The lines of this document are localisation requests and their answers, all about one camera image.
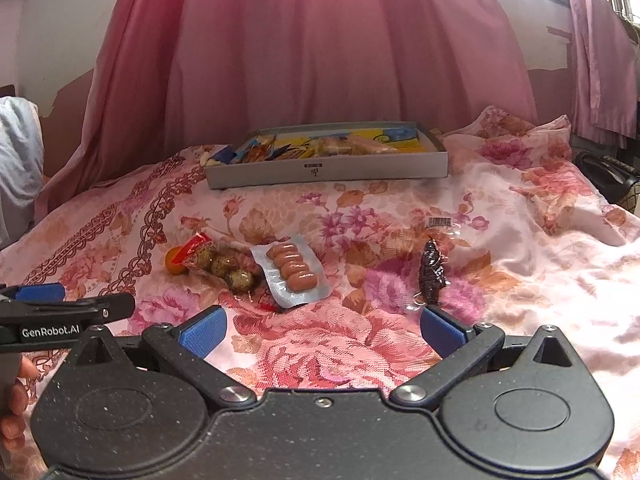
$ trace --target sausage package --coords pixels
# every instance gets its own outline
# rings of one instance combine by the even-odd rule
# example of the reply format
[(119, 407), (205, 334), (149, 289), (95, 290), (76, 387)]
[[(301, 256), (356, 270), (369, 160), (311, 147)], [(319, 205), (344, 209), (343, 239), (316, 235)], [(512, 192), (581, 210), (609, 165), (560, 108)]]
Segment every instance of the sausage package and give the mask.
[(331, 293), (320, 260), (302, 236), (286, 243), (252, 246), (251, 252), (262, 267), (273, 299), (283, 309), (324, 300)]

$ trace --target human hand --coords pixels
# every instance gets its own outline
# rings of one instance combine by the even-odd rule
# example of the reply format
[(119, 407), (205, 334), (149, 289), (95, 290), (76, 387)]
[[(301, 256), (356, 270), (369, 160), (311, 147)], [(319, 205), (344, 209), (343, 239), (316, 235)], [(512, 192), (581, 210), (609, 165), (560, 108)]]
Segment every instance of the human hand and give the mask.
[[(22, 379), (35, 379), (38, 376), (38, 369), (26, 357), (22, 356), (18, 377)], [(24, 446), (25, 422), (22, 414), (29, 405), (27, 389), (16, 379), (15, 384), (9, 392), (9, 409), (11, 413), (5, 415), (0, 420), (0, 432), (2, 433), (2, 443), (9, 450), (20, 449)]]

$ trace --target pink curtain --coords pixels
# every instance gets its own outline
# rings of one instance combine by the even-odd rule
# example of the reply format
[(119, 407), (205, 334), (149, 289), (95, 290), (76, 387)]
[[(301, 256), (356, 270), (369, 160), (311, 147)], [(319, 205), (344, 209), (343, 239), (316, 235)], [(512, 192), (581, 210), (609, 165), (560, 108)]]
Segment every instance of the pink curtain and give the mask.
[(607, 0), (570, 0), (576, 46), (574, 133), (626, 147), (636, 137), (636, 53)]
[(82, 143), (37, 219), (100, 180), (255, 128), (417, 120), (487, 105), (529, 121), (522, 53), (497, 0), (118, 0)]

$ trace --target barcode label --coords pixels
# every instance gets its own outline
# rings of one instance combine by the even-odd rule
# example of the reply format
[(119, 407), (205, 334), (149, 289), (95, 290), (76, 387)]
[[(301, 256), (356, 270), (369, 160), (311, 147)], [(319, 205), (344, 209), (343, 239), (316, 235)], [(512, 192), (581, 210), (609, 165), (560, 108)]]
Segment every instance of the barcode label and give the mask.
[(451, 218), (431, 216), (429, 217), (429, 227), (451, 227)]

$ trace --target snack package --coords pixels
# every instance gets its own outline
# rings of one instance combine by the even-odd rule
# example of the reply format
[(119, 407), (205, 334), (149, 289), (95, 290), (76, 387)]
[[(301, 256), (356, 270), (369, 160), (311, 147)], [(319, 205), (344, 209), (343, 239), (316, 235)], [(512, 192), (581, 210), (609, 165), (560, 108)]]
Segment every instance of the snack package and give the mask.
[(251, 253), (238, 244), (213, 241), (204, 233), (195, 235), (172, 259), (172, 264), (226, 286), (233, 294), (250, 294), (262, 281), (262, 271)]
[(357, 134), (349, 136), (351, 155), (380, 155), (381, 153), (397, 153), (393, 146), (387, 146), (375, 139), (368, 139)]
[(251, 252), (264, 271), (273, 299), (282, 308), (324, 300), (331, 293), (320, 260), (302, 236), (253, 246)]
[[(426, 226), (451, 239), (460, 236), (461, 226), (452, 217), (429, 217)], [(446, 262), (447, 257), (440, 253), (436, 240), (434, 238), (428, 240), (420, 252), (418, 292), (414, 295), (414, 302), (405, 307), (407, 314), (420, 313), (427, 302), (437, 303), (440, 290), (449, 285), (443, 266)]]
[(316, 156), (351, 155), (353, 148), (346, 137), (319, 137)]
[(286, 149), (281, 150), (282, 148), (278, 148), (280, 153), (274, 156), (273, 160), (289, 160), (291, 158), (310, 158), (316, 156), (316, 146), (314, 144), (307, 144), (305, 146), (292, 146), (288, 144)]
[(246, 162), (260, 162), (266, 160), (273, 153), (273, 143), (276, 136), (256, 136), (249, 139), (236, 151), (236, 156), (230, 164), (244, 164)]
[(435, 150), (435, 146), (432, 149), (425, 147), (418, 139), (416, 128), (383, 128), (377, 130), (356, 130), (354, 135), (359, 137), (366, 137), (367, 139), (377, 140), (382, 142), (385, 146), (393, 147), (398, 150), (399, 153), (417, 153), (417, 152), (430, 152)]

